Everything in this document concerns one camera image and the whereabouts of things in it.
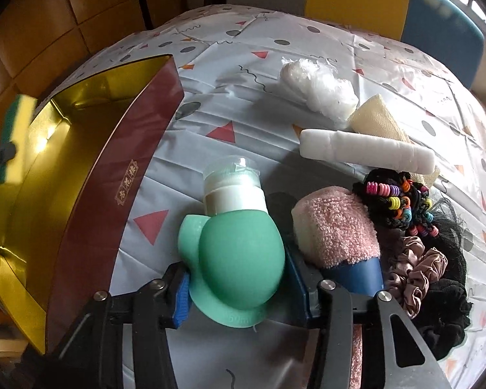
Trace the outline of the grey yellow blue headboard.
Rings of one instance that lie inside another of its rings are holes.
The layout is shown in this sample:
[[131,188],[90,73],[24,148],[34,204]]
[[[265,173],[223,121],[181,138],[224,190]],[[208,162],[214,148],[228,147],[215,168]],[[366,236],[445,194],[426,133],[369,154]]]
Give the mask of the grey yellow blue headboard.
[[188,0],[201,5],[249,5],[375,32],[417,47],[471,87],[484,36],[449,0]]

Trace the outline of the gold and maroon box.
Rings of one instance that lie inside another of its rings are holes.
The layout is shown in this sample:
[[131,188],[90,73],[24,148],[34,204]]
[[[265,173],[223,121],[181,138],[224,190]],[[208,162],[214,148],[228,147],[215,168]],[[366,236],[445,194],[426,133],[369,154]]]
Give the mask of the gold and maroon box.
[[81,77],[29,126],[24,177],[0,185],[0,304],[40,353],[106,290],[144,173],[183,99],[169,54]]

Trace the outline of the green and yellow sponge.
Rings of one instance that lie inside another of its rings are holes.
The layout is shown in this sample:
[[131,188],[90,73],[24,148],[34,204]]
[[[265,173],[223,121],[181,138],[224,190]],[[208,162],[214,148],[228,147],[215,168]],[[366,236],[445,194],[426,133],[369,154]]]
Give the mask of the green and yellow sponge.
[[28,132],[37,100],[18,95],[7,109],[0,140],[0,184],[22,182]]

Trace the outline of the pink satin scrunchie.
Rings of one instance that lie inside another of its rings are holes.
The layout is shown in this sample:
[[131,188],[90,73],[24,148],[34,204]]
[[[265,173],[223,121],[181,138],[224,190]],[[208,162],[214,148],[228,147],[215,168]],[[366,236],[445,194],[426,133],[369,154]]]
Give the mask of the pink satin scrunchie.
[[430,285],[443,276],[447,266],[448,259],[441,251],[425,249],[417,236],[403,237],[400,253],[390,261],[386,290],[413,319],[420,312]]

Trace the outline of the patterned white tablecloth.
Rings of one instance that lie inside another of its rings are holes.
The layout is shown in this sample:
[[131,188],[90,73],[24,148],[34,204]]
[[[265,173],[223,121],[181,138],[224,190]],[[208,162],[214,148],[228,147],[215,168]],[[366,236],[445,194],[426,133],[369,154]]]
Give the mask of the patterned white tablecloth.
[[440,62],[404,43],[289,14],[211,6],[132,34],[77,68],[68,84],[154,55],[174,57],[184,98],[144,173],[117,246],[110,291],[137,290],[178,260],[180,222],[201,213],[203,172],[228,156],[254,161],[269,212],[287,223],[295,202],[347,187],[360,165],[302,158],[306,128],[344,126],[378,96],[413,143],[433,150],[432,188],[461,221],[472,303],[465,341],[441,361],[455,388],[486,368],[486,113]]

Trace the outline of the clear plastic bag wad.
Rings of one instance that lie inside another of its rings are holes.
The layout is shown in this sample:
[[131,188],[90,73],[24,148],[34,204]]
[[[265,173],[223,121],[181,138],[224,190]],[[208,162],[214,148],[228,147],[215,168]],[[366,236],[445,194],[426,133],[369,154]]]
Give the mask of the clear plastic bag wad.
[[332,66],[302,58],[282,59],[279,80],[307,107],[334,123],[346,123],[359,99],[348,79],[338,78]]

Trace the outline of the pink towel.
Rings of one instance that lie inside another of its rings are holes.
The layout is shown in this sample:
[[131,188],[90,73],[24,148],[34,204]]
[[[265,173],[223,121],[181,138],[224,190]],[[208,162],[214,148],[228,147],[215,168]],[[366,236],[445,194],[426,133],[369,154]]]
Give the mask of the pink towel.
[[376,230],[357,195],[326,187],[301,198],[291,216],[299,250],[324,278],[368,296],[384,289]]

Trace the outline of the black wig with beads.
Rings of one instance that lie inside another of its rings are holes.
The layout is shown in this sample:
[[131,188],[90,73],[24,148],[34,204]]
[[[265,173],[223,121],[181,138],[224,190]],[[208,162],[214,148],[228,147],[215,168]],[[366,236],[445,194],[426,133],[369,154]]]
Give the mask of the black wig with beads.
[[374,169],[354,183],[353,192],[376,229],[385,282],[403,237],[417,236],[425,249],[435,248],[448,259],[443,276],[430,285],[420,312],[410,319],[434,357],[443,359],[464,341],[472,308],[465,287],[461,221],[454,207],[446,198],[433,201],[428,186],[406,171]]

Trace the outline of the beige cloth pouch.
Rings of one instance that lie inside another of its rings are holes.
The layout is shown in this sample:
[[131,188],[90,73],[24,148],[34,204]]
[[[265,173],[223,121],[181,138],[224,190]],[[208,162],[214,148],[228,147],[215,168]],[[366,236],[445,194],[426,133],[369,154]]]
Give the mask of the beige cloth pouch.
[[[398,126],[379,94],[369,98],[351,115],[349,125],[355,134],[373,135],[417,145]],[[435,165],[431,174],[415,174],[422,179],[422,183],[432,186],[439,172]]]

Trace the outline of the white foam roll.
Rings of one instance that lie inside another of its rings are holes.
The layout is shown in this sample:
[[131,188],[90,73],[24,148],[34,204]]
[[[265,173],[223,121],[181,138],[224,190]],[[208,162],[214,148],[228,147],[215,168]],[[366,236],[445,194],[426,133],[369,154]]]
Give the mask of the white foam roll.
[[434,171],[432,150],[373,135],[305,129],[299,135],[300,155],[324,162],[346,162],[373,168],[427,175]]

